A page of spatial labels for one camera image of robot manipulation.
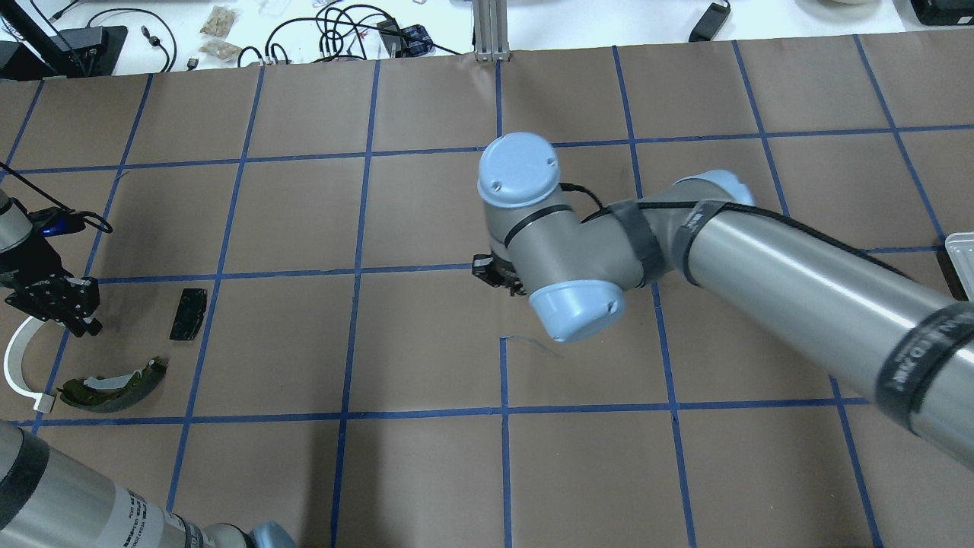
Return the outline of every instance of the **black strap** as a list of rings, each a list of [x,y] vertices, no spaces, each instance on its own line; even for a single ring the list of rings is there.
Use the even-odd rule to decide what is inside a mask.
[[[707,221],[724,210],[728,202],[723,200],[701,200],[687,216],[687,220],[676,229],[673,234],[673,247],[670,250],[670,260],[673,269],[683,273],[683,277],[695,286],[699,286],[690,273],[690,246],[696,235],[700,233]]]
[[[876,405],[913,432],[910,414],[919,410],[944,364],[972,338],[974,303],[956,302],[927,316],[886,358],[876,379]]]
[[[643,279],[637,288],[642,288],[647,282],[658,280],[666,273],[666,259],[659,247],[659,240],[653,233],[650,223],[639,210],[635,200],[625,200],[609,205],[611,213],[622,225],[629,245],[636,258],[643,263]]]
[[[0,530],[20,513],[34,495],[48,469],[51,448],[47,442],[20,430],[23,441],[7,476],[0,480]]]
[[[558,212],[569,212],[571,210],[572,210],[572,206],[569,206],[567,204],[557,204],[554,206],[541,208],[536,212],[522,218],[517,224],[514,225],[513,228],[510,229],[509,232],[507,232],[507,236],[504,238],[504,247],[509,246],[510,241],[514,239],[514,236],[517,236],[518,232],[520,232],[522,229],[524,229],[525,226],[531,224],[532,222],[542,218],[543,216],[548,216]]]

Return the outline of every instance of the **black metal stand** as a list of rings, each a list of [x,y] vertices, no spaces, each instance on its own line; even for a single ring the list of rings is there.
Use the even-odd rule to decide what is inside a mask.
[[[0,0],[0,16],[23,36],[55,74],[68,78],[111,74],[129,34],[123,26],[72,28],[61,31],[67,41],[64,43],[60,37],[48,36],[16,0]]]

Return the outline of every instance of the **metal post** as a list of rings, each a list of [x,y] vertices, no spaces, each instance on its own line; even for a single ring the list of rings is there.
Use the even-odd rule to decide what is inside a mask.
[[[0,16],[3,16],[17,30],[23,39],[37,50],[41,59],[58,74],[69,78],[85,76],[82,68],[75,64],[68,54],[30,18],[16,0],[0,0]]]
[[[473,0],[473,40],[477,60],[509,59],[507,0]]]

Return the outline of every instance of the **gray robot arm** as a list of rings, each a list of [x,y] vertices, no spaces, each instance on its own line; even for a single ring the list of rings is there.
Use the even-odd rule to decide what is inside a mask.
[[[623,292],[676,270],[974,469],[974,304],[762,215],[729,172],[687,177],[585,220],[559,176],[541,137],[511,134],[487,147],[478,191],[491,254],[473,264],[477,277],[529,295],[552,339],[607,328],[625,310]]]

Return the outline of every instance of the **cable connector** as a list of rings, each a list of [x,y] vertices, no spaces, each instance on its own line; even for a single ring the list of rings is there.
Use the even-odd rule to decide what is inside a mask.
[[[152,46],[153,48],[159,45],[160,42],[159,37],[151,36],[149,34],[149,29],[146,28],[144,24],[142,25],[142,36],[145,36],[145,39],[149,41],[149,45]]]

